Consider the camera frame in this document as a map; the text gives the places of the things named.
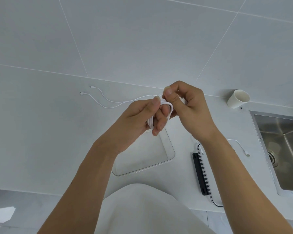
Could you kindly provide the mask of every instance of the white cup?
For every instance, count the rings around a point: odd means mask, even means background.
[[[231,108],[237,108],[242,104],[250,101],[250,95],[243,90],[235,90],[231,97],[228,99],[227,104]]]

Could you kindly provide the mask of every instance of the floor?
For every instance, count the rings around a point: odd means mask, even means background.
[[[60,196],[0,190],[0,234],[36,234]],[[225,213],[191,210],[217,234],[232,233]]]

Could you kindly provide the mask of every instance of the sink basin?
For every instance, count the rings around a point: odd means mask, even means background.
[[[293,117],[254,111],[251,116],[278,194],[293,196]]]

